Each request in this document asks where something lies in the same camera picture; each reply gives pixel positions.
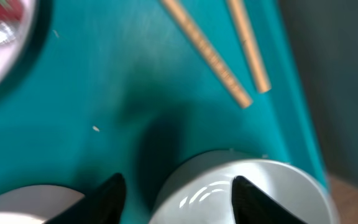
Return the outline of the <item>grey dishwasher rack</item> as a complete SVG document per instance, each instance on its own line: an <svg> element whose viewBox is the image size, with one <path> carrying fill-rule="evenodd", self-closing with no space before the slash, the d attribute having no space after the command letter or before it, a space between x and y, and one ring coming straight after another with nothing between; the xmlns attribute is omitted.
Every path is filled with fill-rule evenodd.
<svg viewBox="0 0 358 224"><path fill-rule="evenodd" d="M279 6L328 171L358 187L358 0Z"/></svg>

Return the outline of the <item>teal serving tray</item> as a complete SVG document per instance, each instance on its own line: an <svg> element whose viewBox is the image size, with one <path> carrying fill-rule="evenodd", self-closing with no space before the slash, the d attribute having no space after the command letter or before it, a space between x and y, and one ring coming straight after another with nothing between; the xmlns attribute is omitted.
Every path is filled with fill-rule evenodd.
<svg viewBox="0 0 358 224"><path fill-rule="evenodd" d="M247 1L272 89L255 89L224 1L184 1L252 98L241 109L159 1L42 1L34 38L0 84L0 194L85 194L120 172L121 221L147 223L183 161L215 149L324 165L276 1Z"/></svg>

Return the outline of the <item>grey bowl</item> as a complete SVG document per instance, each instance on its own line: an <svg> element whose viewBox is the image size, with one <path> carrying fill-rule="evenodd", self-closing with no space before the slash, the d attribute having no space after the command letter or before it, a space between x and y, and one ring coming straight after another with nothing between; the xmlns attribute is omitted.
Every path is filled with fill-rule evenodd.
<svg viewBox="0 0 358 224"><path fill-rule="evenodd" d="M312 176L241 152L209 151L184 162L158 193L152 224L338 224L334 203Z"/></svg>

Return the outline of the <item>wooden chopstick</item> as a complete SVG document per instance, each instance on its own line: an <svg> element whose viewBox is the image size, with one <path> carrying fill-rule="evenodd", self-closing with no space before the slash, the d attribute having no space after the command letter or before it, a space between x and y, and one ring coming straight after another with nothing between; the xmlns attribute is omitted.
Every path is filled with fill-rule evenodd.
<svg viewBox="0 0 358 224"><path fill-rule="evenodd" d="M218 54L203 31L188 14L187 10L176 0L161 0L161 3L173 17L180 29L195 46L219 81L235 99L241 108L252 104L252 99L232 73L223 58Z"/></svg>
<svg viewBox="0 0 358 224"><path fill-rule="evenodd" d="M243 0L227 0L226 2L256 88L259 93L265 93L269 91L272 86L267 75L250 17L247 13L246 5Z"/></svg>

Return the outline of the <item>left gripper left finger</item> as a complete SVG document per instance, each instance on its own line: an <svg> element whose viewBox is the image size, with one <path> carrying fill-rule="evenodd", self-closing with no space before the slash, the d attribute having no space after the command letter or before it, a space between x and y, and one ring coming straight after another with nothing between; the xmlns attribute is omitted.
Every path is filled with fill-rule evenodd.
<svg viewBox="0 0 358 224"><path fill-rule="evenodd" d="M72 207L45 224L118 224L126 201L126 181L116 173Z"/></svg>

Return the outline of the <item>small pink plate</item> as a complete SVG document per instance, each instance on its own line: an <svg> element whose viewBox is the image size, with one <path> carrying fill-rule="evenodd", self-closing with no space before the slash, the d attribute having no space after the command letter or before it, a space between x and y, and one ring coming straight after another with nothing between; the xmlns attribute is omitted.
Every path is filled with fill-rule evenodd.
<svg viewBox="0 0 358 224"><path fill-rule="evenodd" d="M84 195L57 185L30 185L0 195L0 224L41 224L79 202Z"/></svg>

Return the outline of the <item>red snack wrapper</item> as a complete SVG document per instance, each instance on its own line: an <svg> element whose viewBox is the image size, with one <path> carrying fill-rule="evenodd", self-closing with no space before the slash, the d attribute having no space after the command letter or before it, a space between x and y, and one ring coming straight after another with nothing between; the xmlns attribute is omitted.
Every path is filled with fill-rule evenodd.
<svg viewBox="0 0 358 224"><path fill-rule="evenodd" d="M20 21L24 7L20 0L0 0L0 21Z"/></svg>

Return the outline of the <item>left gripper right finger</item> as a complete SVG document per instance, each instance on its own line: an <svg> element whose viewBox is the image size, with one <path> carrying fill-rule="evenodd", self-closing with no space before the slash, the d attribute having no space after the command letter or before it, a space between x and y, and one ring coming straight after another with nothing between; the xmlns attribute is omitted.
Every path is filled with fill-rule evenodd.
<svg viewBox="0 0 358 224"><path fill-rule="evenodd" d="M241 175L232 180L231 203L236 224L306 224Z"/></svg>

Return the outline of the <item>large white plate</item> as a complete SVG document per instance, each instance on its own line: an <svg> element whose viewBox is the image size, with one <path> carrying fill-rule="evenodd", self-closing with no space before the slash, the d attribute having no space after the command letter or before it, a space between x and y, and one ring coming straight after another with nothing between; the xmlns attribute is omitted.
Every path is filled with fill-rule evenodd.
<svg viewBox="0 0 358 224"><path fill-rule="evenodd" d="M25 52L38 20L39 1L23 0L21 4L24 7L21 22L0 22L0 83Z"/></svg>

